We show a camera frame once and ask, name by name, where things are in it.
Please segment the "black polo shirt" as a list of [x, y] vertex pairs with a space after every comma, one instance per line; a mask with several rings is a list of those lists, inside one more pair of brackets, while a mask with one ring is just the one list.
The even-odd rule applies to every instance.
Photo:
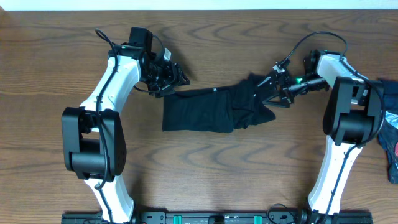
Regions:
[[251, 73], [235, 85], [165, 96], [162, 130], [231, 133], [275, 120], [262, 102], [270, 93], [263, 79]]

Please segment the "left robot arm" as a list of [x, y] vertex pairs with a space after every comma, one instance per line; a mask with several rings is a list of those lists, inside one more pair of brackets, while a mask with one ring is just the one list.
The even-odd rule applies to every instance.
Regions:
[[175, 86], [189, 85], [169, 49], [156, 54], [149, 47], [115, 45], [108, 65], [92, 94], [79, 107], [62, 113], [63, 155], [67, 170], [94, 192], [98, 213], [67, 213], [62, 223], [134, 223], [134, 201], [122, 175], [126, 142], [120, 114], [138, 82], [149, 94], [162, 97]]

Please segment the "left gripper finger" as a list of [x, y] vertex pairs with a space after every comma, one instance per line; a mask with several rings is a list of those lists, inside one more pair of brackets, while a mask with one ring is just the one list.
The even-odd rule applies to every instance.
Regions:
[[166, 88], [164, 90], [160, 89], [159, 91], [154, 93], [154, 96], [156, 98], [161, 98], [161, 97], [165, 97], [167, 95], [173, 95], [175, 93], [175, 89], [174, 88]]
[[175, 68], [177, 69], [178, 86], [190, 85], [190, 80], [187, 78], [186, 74], [184, 74], [181, 66], [178, 63], [175, 64]]

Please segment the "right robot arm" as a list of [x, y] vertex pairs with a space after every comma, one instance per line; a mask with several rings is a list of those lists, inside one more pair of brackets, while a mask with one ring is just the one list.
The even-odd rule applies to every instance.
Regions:
[[288, 63], [279, 62], [256, 88], [268, 90], [262, 101], [265, 105], [280, 108], [288, 108], [298, 95], [330, 90], [322, 123], [325, 155], [307, 207], [268, 213], [267, 219], [271, 223], [372, 223], [370, 212], [341, 211], [340, 199], [363, 146], [382, 128], [383, 85], [361, 75], [343, 53], [313, 50], [303, 61], [303, 76], [291, 77]]

